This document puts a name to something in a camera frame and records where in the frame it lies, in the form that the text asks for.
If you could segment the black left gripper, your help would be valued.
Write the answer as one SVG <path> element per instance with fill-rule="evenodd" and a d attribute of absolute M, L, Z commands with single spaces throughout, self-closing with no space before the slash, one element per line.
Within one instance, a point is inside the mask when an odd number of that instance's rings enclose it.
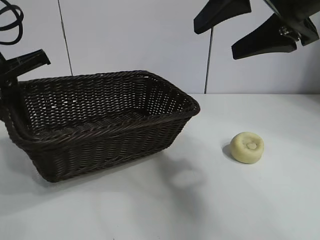
<path fill-rule="evenodd" d="M 21 137 L 27 136 L 27 127 L 24 101 L 18 87 L 18 76 L 50 64 L 43 49 L 11 59 L 6 59 L 2 53 L 0 54 L 0 117 L 4 117 L 4 107 L 10 104 L 12 121 Z"/>

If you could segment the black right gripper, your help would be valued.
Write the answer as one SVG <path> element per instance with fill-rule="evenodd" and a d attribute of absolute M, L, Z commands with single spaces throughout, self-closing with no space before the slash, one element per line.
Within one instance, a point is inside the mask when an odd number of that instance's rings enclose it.
<path fill-rule="evenodd" d="M 268 53 L 291 53 L 320 39 L 310 17 L 320 11 L 319 0 L 266 0 L 273 10 L 261 26 L 231 46 L 233 59 Z M 193 20 L 198 35 L 230 18 L 252 11 L 249 0 L 209 0 Z"/>

